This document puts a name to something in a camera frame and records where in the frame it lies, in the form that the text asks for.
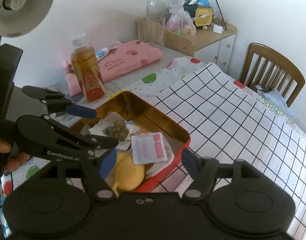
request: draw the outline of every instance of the pink cloth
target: pink cloth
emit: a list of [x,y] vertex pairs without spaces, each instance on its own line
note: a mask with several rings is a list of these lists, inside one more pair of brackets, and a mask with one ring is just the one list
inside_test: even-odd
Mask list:
[[77,77],[70,61],[66,61],[64,69],[65,79],[68,84],[68,91],[70,93],[70,96],[73,97],[75,95],[80,94],[82,90],[80,88],[80,84],[78,83]]
[[130,41],[110,49],[98,62],[103,81],[109,81],[162,58],[162,52],[143,41]]

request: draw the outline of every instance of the transparent plastic container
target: transparent plastic container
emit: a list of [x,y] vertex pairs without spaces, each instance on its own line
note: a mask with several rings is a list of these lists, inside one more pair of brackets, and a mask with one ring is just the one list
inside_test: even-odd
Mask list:
[[105,95],[103,79],[99,71],[95,50],[85,34],[72,39],[71,62],[87,101],[95,101]]

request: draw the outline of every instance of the lamp shade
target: lamp shade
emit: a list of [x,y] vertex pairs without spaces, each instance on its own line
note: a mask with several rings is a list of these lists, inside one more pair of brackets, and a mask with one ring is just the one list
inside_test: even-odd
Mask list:
[[36,28],[53,0],[0,0],[0,35],[19,37]]

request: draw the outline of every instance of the green dot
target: green dot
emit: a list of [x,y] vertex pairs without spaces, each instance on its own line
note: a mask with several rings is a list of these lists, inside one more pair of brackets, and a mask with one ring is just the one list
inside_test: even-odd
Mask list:
[[152,73],[142,79],[145,84],[153,83],[156,80],[156,73]]
[[39,171],[38,166],[30,167],[28,172],[26,173],[26,179],[29,179],[31,176],[33,176],[37,171]]

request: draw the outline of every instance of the chair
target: chair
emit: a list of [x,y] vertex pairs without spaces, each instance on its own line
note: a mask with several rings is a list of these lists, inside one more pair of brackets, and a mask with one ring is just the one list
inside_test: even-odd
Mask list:
[[[290,76],[288,78],[289,82],[285,86],[281,95],[285,97],[292,82],[295,81],[297,83],[296,87],[294,88],[293,92],[291,93],[291,95],[289,96],[286,102],[287,106],[290,107],[290,105],[293,103],[293,101],[295,100],[295,98],[298,96],[301,89],[303,88],[304,84],[306,83],[300,70],[298,70],[298,68],[291,61],[289,61],[286,57],[284,57],[282,54],[278,53],[274,49],[268,46],[265,46],[263,44],[251,43],[249,46],[249,50],[247,52],[242,75],[240,78],[240,82],[243,84],[245,83],[245,80],[248,76],[250,65],[251,65],[254,54],[258,54],[259,57],[255,63],[250,79],[248,83],[245,85],[250,87],[251,85],[254,85],[254,84],[261,84],[265,86],[266,88],[268,88],[269,90],[273,90],[274,88],[277,88],[277,90],[280,91],[284,83],[286,83],[285,81],[287,80],[287,77],[289,75]],[[260,72],[256,77],[256,74],[257,74],[262,58],[265,59],[265,62],[262,65],[262,68],[260,69]],[[266,71],[267,70],[266,68],[269,62],[271,62],[271,67],[269,68],[269,71]]]

